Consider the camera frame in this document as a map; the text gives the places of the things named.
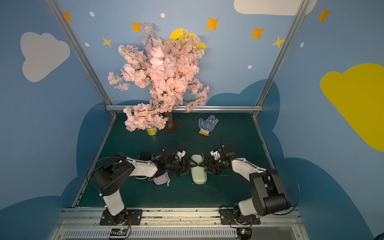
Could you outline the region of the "black zippered umbrella case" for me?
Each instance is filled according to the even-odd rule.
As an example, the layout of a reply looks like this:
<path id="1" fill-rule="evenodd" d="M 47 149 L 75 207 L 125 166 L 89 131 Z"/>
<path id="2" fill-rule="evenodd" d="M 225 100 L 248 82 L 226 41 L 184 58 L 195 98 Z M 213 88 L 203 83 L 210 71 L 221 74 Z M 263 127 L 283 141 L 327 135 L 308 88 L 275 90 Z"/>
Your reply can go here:
<path id="1" fill-rule="evenodd" d="M 151 161 L 152 158 L 153 158 L 153 154 L 151 152 L 141 152 L 140 156 L 139 156 L 139 160 L 145 161 L 145 162 Z M 148 177 L 146 177 L 146 176 L 135 176 L 135 178 L 138 179 L 138 180 L 145 180 Z"/>

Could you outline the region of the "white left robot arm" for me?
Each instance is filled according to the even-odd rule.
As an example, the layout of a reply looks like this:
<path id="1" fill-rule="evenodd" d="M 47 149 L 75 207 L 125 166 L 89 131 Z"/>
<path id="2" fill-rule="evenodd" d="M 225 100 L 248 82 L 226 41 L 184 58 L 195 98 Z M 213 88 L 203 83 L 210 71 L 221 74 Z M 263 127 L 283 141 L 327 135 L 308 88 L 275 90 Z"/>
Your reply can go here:
<path id="1" fill-rule="evenodd" d="M 156 184 L 168 184 L 168 173 L 183 176 L 191 173 L 200 162 L 186 157 L 185 151 L 165 148 L 160 155 L 142 152 L 138 159 L 133 159 L 119 152 L 112 157 L 102 158 L 99 167 L 87 174 L 87 180 L 94 181 L 99 195 L 103 198 L 106 209 L 103 212 L 101 226 L 134 224 L 123 199 L 120 188 L 129 177 L 151 179 Z"/>

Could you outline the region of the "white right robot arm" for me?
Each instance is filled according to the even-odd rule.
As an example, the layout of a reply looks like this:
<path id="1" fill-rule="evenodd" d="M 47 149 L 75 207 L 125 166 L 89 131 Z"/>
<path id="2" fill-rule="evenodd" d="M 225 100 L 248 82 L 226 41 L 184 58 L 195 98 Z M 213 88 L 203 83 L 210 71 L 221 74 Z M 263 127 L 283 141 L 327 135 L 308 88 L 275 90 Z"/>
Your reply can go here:
<path id="1" fill-rule="evenodd" d="M 289 195 L 283 185 L 283 176 L 275 169 L 259 167 L 246 158 L 236 156 L 231 145 L 222 145 L 219 150 L 210 151 L 208 157 L 193 155 L 190 158 L 193 179 L 196 184 L 206 182 L 207 174 L 220 175 L 222 170 L 231 169 L 245 178 L 251 187 L 249 199 L 235 203 L 233 208 L 219 210 L 223 225 L 252 225 L 260 223 L 260 216 L 287 215 L 298 205 L 291 205 Z"/>

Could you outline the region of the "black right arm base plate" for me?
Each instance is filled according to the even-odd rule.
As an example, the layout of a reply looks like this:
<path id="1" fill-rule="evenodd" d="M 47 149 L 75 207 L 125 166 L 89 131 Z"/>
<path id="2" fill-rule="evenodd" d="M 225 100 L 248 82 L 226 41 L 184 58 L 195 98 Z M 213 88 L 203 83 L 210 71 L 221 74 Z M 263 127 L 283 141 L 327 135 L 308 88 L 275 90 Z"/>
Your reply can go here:
<path id="1" fill-rule="evenodd" d="M 260 225 L 261 220 L 259 215 L 247 215 L 241 214 L 237 208 L 219 208 L 220 220 L 222 225 L 234 226 L 234 225 Z"/>

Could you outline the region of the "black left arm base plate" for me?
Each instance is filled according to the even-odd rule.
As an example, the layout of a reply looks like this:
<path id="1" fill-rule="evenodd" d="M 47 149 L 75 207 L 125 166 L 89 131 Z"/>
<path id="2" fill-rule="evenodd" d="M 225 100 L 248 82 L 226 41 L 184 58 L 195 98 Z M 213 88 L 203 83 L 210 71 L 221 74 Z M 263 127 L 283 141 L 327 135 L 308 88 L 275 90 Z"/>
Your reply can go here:
<path id="1" fill-rule="evenodd" d="M 103 211 L 100 226 L 130 225 L 138 226 L 141 223 L 143 211 L 139 209 L 125 209 L 113 216 L 108 209 Z"/>

